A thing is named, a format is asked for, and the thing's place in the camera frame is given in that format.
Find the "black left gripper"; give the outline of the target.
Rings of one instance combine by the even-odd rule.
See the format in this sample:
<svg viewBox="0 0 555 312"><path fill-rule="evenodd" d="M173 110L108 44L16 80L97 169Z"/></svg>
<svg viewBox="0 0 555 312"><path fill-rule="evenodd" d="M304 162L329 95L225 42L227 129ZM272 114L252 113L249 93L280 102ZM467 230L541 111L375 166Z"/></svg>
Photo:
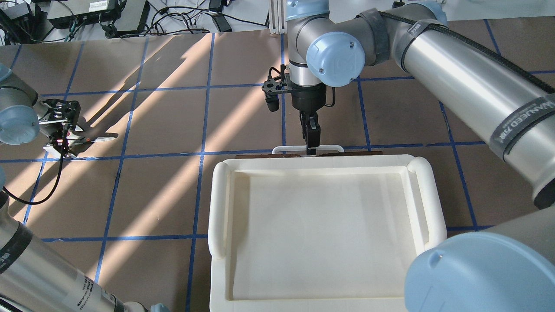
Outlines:
<svg viewBox="0 0 555 312"><path fill-rule="evenodd" d="M40 117L41 126L59 123L68 126L69 130L78 128L78 118L81 114L81 105L78 101L46 99L41 103L47 108L47 112Z"/></svg>

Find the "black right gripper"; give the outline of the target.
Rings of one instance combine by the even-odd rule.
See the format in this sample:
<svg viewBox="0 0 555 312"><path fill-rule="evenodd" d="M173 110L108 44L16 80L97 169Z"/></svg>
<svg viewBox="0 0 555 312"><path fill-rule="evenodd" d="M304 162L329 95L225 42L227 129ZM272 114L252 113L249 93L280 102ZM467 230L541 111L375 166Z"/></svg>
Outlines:
<svg viewBox="0 0 555 312"><path fill-rule="evenodd" d="M291 99L293 107L306 116L306 144L307 155L315 156L320 146L321 126L318 115L313 114L326 104L326 85L319 83L313 86L292 84Z"/></svg>

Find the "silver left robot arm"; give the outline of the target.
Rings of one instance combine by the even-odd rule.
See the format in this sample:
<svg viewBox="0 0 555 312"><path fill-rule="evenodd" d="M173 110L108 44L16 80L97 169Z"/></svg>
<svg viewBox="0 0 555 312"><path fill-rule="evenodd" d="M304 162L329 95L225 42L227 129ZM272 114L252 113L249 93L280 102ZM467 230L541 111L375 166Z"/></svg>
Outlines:
<svg viewBox="0 0 555 312"><path fill-rule="evenodd" d="M71 146L89 143L78 126L77 101L42 99L12 69L1 65L1 143L20 145L43 133L45 149L58 157L58 168L75 154ZM161 303L150 308L123 302L82 273L9 214L10 193L1 173L1 310L30 312L167 312Z"/></svg>

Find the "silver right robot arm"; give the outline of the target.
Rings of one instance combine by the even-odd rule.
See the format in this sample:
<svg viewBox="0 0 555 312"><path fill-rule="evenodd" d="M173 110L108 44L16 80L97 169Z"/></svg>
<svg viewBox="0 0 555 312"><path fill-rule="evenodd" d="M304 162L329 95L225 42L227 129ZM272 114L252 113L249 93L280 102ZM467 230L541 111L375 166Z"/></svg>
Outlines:
<svg viewBox="0 0 555 312"><path fill-rule="evenodd" d="M552 312L554 310L554 88L447 26L434 1L369 9L335 23L327 0L288 0L286 27L293 107L308 153L320 145L317 111L325 88L356 81L363 67L390 63L405 80L376 82L363 101L368 144L405 143L438 133L457 164L470 152L494 155L527 180L538 210L483 231L446 239L408 271L408 310Z"/></svg>

